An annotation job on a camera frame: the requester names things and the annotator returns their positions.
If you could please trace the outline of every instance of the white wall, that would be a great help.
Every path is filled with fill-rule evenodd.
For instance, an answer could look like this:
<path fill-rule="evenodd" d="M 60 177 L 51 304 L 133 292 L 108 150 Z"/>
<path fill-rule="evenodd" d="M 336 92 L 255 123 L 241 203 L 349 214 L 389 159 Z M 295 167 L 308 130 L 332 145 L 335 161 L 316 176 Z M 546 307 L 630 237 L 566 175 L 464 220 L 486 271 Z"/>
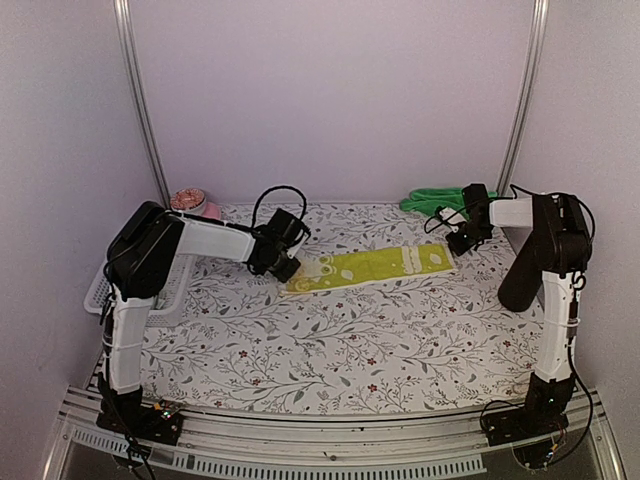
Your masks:
<path fill-rule="evenodd" d="M 640 3 L 552 2 L 514 182 L 576 193 L 597 236 L 577 367 L 640 478 Z"/>
<path fill-rule="evenodd" d="M 532 1 L 141 0 L 132 19 L 173 190 L 393 201 L 494 184 Z"/>
<path fill-rule="evenodd" d="M 0 478 L 33 480 L 100 348 L 83 296 L 155 189 L 112 2 L 3 2 L 0 65 Z"/>

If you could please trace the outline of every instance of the floral tablecloth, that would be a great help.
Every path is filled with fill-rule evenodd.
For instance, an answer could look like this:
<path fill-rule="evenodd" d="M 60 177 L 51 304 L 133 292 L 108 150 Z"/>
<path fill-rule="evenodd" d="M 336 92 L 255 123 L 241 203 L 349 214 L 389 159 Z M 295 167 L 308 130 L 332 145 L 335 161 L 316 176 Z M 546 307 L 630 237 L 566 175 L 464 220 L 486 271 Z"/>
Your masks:
<path fill-rule="evenodd" d="M 264 206 L 266 221 L 274 206 Z M 250 223 L 251 206 L 225 217 Z M 395 205 L 311 205 L 304 255 L 443 243 Z M 536 302 L 499 304 L 514 259 L 504 234 L 456 258 L 455 273 L 312 295 L 282 295 L 272 276 L 199 258 L 185 322 L 145 333 L 149 396 L 190 405 L 310 415 L 420 412 L 520 397 L 542 332 Z"/>

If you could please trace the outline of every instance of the yellow cloth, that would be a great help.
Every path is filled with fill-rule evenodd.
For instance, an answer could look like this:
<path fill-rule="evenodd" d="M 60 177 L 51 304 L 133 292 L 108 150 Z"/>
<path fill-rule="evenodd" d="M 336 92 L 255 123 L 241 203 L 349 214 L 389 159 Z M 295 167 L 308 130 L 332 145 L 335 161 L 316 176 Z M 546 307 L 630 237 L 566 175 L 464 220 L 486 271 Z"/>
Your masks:
<path fill-rule="evenodd" d="M 439 244 L 325 255 L 301 259 L 301 267 L 286 284 L 285 292 L 317 292 L 452 270 L 451 253 Z"/>

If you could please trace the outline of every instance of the vent grille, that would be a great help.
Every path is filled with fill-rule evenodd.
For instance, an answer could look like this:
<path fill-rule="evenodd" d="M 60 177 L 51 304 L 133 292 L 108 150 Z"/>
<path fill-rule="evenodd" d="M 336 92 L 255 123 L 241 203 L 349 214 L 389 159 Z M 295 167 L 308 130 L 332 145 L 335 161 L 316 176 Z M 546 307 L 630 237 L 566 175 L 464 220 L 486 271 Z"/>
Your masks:
<path fill-rule="evenodd" d="M 73 439 L 96 450 L 127 456 L 127 443 L 109 433 L 76 427 Z M 166 465 L 157 464 L 153 458 L 149 463 L 225 480 L 421 480 L 459 478 L 486 472 L 480 455 L 410 465 L 330 468 L 257 465 L 174 452 L 173 461 Z"/>

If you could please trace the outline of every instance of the green towel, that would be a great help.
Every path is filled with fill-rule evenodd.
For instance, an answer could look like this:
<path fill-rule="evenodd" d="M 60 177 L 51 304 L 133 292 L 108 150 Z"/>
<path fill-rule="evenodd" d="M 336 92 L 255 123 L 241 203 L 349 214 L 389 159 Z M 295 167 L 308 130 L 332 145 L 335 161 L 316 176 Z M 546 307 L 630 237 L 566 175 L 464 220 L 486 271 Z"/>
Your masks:
<path fill-rule="evenodd" d="M 496 197 L 496 192 L 489 192 L 489 198 Z M 409 198 L 400 202 L 403 212 L 421 212 L 433 217 L 440 208 L 450 207 L 456 211 L 464 207 L 462 188 L 420 188 L 413 190 Z M 460 212 L 468 219 L 467 212 Z"/>
<path fill-rule="evenodd" d="M 439 244 L 302 258 L 301 263 L 286 284 L 286 293 L 333 290 L 455 270 L 449 249 Z"/>

